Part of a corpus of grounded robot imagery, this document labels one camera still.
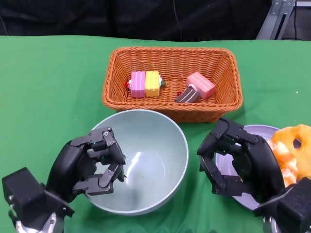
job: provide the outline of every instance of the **green tablecloth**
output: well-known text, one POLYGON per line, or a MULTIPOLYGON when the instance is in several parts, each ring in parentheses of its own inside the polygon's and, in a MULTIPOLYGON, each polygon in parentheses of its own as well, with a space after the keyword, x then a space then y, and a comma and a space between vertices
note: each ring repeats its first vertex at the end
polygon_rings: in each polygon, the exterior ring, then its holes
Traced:
MULTIPOLYGON (((236 55, 244 104, 228 117, 242 124, 311 125, 311 42, 211 41, 175 43, 115 38, 0 37, 0 177, 24 166, 46 182, 62 146, 115 111, 101 102, 109 55, 122 46, 227 48, 236 55)), ((75 233, 260 233, 261 218, 232 198, 211 193, 196 151, 214 124, 180 124, 189 166, 174 198, 144 216, 115 216, 79 196, 66 218, 75 233)), ((13 233, 0 198, 0 232, 13 233)))

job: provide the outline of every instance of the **toy bread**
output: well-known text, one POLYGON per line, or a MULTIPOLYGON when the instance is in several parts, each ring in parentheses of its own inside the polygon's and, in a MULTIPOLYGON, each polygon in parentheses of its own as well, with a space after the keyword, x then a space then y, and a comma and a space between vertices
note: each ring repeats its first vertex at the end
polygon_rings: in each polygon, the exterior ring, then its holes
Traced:
POLYGON ((311 179, 311 127, 298 125, 275 132, 268 141, 281 168, 285 186, 304 177, 311 179), (300 148, 294 147, 294 141, 301 141, 300 148))
POLYGON ((187 77, 187 86, 191 84, 196 87, 204 100, 215 93, 215 85, 199 72, 195 72, 187 77))
POLYGON ((145 93, 146 97, 160 95, 159 71, 146 71, 145 93))
POLYGON ((188 87, 183 93, 181 93, 176 99, 177 103, 196 103, 199 101, 200 93, 193 88, 188 87))
POLYGON ((160 95, 160 88, 165 85, 159 71, 133 71, 131 80, 125 82, 133 98, 157 97, 160 95))
POLYGON ((134 98, 145 97, 145 71, 132 72, 131 93, 134 98))

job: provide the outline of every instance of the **wicker basket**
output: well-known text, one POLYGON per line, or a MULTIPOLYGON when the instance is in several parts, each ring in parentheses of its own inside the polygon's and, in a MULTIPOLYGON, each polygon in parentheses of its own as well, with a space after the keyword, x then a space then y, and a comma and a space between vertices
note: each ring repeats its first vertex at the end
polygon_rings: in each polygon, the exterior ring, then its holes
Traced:
POLYGON ((214 122, 240 108, 243 97, 236 59, 226 49, 126 47, 111 54, 102 101, 119 111, 159 111, 176 122, 214 122), (125 82, 139 70, 159 71, 166 82, 159 97, 132 98, 125 82), (198 103, 174 102, 177 93, 187 88, 186 78, 196 71, 216 85, 215 94, 198 103))

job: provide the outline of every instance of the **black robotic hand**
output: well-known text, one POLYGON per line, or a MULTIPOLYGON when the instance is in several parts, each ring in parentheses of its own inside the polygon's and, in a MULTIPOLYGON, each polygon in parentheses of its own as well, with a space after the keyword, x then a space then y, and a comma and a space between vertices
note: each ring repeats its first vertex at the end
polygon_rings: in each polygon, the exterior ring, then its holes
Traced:
POLYGON ((16 212, 9 216, 19 233, 61 233, 65 216, 77 195, 109 194, 113 182, 124 181, 122 153, 111 127, 92 130, 69 141, 57 156, 46 186, 39 184, 27 168, 2 179, 4 197, 16 212), (104 174, 95 174, 96 163, 109 165, 104 174))
POLYGON ((302 179, 285 188, 281 169, 268 143, 244 126, 221 118, 202 142, 197 154, 200 171, 212 184, 212 192, 226 196, 249 193, 261 203, 255 215, 273 217, 282 233, 305 233, 311 225, 311 180, 302 179), (222 175, 214 153, 231 154, 239 176, 222 175))

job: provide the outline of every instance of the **orange plush toy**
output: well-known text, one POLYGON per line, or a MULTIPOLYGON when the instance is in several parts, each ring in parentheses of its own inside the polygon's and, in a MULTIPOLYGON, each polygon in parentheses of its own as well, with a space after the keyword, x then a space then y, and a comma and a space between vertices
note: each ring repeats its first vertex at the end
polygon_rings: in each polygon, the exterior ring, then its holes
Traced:
POLYGON ((289 186, 303 177, 311 179, 311 127, 298 125, 275 132, 268 141, 281 168, 285 186, 289 186), (301 146, 294 147, 295 139, 301 146))

